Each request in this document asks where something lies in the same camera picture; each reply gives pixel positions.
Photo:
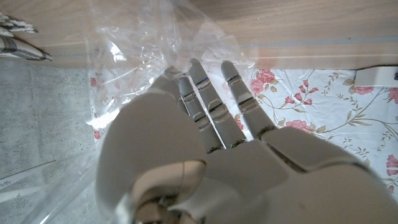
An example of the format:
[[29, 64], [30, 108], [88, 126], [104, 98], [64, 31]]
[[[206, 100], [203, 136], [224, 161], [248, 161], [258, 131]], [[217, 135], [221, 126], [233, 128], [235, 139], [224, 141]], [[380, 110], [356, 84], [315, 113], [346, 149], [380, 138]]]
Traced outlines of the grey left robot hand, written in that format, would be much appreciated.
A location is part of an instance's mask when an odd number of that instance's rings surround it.
[[225, 61], [247, 140], [202, 65], [167, 68], [123, 106], [101, 146], [95, 196], [108, 223], [396, 223], [397, 202], [342, 148], [278, 128]]

